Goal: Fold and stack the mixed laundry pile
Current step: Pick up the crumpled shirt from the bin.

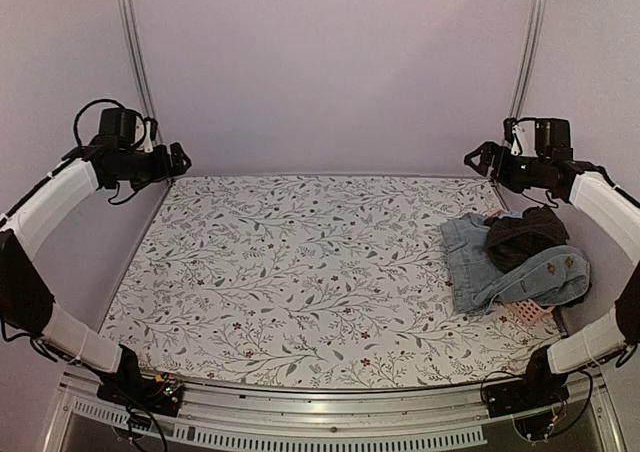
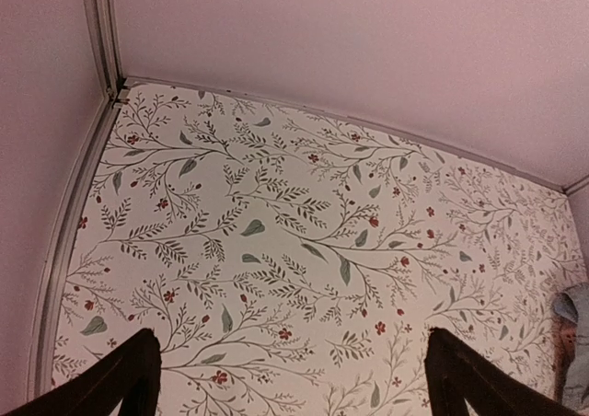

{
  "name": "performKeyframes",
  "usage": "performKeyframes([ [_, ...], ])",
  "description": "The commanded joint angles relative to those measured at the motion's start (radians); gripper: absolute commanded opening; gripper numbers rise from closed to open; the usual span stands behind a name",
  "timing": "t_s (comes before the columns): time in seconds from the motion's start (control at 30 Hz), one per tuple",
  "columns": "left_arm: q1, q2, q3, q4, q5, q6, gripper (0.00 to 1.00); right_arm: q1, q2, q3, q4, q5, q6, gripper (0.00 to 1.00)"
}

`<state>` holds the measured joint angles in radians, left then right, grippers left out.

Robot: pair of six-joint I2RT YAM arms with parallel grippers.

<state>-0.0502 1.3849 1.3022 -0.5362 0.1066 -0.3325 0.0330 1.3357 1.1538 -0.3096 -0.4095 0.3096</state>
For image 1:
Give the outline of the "black pinstriped shirt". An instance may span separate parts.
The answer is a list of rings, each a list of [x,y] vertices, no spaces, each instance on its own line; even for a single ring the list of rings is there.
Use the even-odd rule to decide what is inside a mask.
[[[489,228],[484,250],[501,272],[519,267],[546,249],[566,245],[570,238],[549,206],[530,207],[520,217],[489,217],[484,225]]]

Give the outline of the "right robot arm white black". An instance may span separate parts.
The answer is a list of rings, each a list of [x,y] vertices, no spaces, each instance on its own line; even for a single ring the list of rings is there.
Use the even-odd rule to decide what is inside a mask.
[[[540,189],[572,207],[580,220],[580,245],[596,263],[596,289],[612,303],[602,316],[534,352],[517,399],[537,408],[567,376],[590,365],[624,366],[639,352],[639,202],[606,169],[575,158],[566,119],[508,117],[501,143],[486,141],[464,157],[466,166],[509,191]]]

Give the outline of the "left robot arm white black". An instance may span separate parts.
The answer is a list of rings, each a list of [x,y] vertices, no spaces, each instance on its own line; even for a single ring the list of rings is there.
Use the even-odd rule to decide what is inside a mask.
[[[158,122],[109,98],[94,100],[77,113],[101,106],[97,134],[89,143],[72,126],[75,146],[8,212],[1,216],[1,326],[26,339],[41,356],[87,368],[128,406],[148,398],[150,380],[135,352],[100,336],[60,306],[34,259],[61,222],[100,190],[132,193],[186,174],[192,161],[174,142],[156,144]]]

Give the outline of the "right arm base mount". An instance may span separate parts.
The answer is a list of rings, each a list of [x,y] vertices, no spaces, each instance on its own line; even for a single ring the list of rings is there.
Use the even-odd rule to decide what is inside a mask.
[[[480,398],[490,418],[513,416],[544,408],[539,414],[522,416],[512,423],[515,431],[528,442],[547,441],[567,415],[569,391],[567,375],[529,380],[504,372],[511,381],[480,385]]]

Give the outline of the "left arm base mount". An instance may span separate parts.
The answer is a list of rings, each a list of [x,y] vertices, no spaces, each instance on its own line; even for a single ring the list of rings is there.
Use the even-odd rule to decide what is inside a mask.
[[[177,417],[182,405],[184,388],[175,381],[121,375],[98,375],[100,386],[97,397],[121,406],[130,406],[167,417]]]

